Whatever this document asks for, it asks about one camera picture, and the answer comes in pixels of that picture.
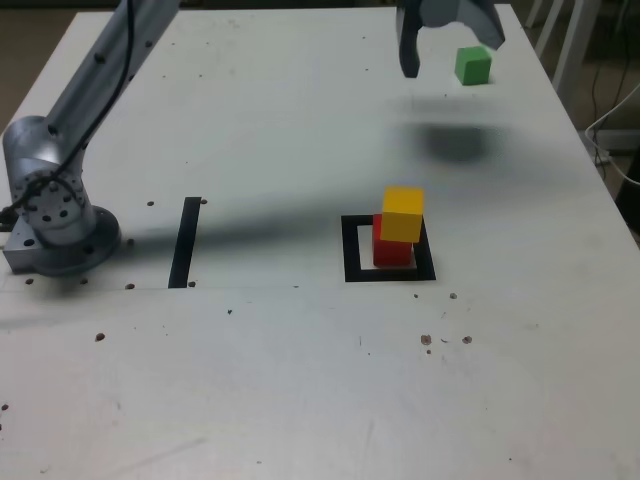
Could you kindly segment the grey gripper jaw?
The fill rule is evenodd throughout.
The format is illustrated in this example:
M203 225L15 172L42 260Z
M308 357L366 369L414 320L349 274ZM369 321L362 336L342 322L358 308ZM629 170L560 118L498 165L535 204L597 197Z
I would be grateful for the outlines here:
M472 30L477 40L492 50L505 42L505 34L493 1L424 0L422 22L428 28L461 23Z
M421 0L403 0L397 3L396 33L401 70L406 78L416 78L419 73L420 59L417 39L424 26L421 14Z

